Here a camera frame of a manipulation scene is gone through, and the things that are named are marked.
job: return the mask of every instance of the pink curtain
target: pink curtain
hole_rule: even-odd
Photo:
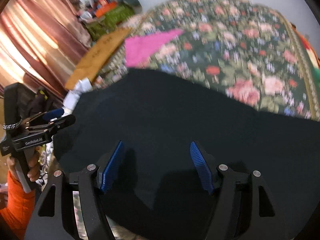
[[[68,0],[10,0],[0,15],[0,87],[42,85],[63,99],[90,42]]]

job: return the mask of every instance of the blue object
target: blue object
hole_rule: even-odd
[[[163,72],[166,72],[169,74],[174,72],[174,69],[172,67],[168,67],[167,64],[161,64],[160,68]]]
[[[190,145],[190,156],[198,172],[202,188],[212,195],[215,190],[212,181],[212,173],[195,142],[192,142]]]
[[[285,109],[284,109],[284,115],[286,115],[286,116],[295,116],[296,115],[296,113],[295,113],[295,111],[294,110],[291,110],[290,109],[290,107],[286,107]]]
[[[102,181],[100,186],[100,190],[102,192],[106,193],[108,190],[110,190],[114,180],[118,178],[119,166],[124,159],[124,155],[124,143],[120,141],[108,165],[102,173]]]
[[[59,108],[59,109],[55,109],[55,110],[52,110],[50,112],[45,113],[42,116],[42,119],[49,122],[50,120],[52,120],[54,118],[59,118],[59,117],[63,116],[63,114],[64,114],[64,110],[62,108]]]
[[[216,51],[220,51],[220,42],[219,42],[219,41],[216,41],[216,42],[214,43],[214,47],[215,47],[215,50],[216,50]]]

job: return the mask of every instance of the metal screw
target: metal screw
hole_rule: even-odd
[[[62,171],[55,171],[53,175],[55,177],[59,177],[61,174],[62,174]]]
[[[94,164],[90,164],[87,166],[88,171],[93,171],[95,168],[96,168],[96,165],[94,165]]]
[[[225,165],[225,164],[220,164],[219,165],[219,169],[222,170],[222,171],[226,171],[228,169],[228,166]]]
[[[254,171],[253,175],[256,176],[256,177],[260,177],[261,173],[260,173],[260,171]]]

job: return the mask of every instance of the orange jacket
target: orange jacket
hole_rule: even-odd
[[[20,240],[24,238],[35,207],[35,195],[35,190],[26,194],[21,183],[8,172],[8,205],[0,210],[0,215]]]

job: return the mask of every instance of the floral blanket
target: floral blanket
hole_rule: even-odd
[[[171,0],[140,20],[132,36],[176,28],[184,33],[138,68],[199,83],[259,111],[319,121],[313,65],[279,12],[248,0]],[[107,87],[126,73],[122,46],[95,86]]]

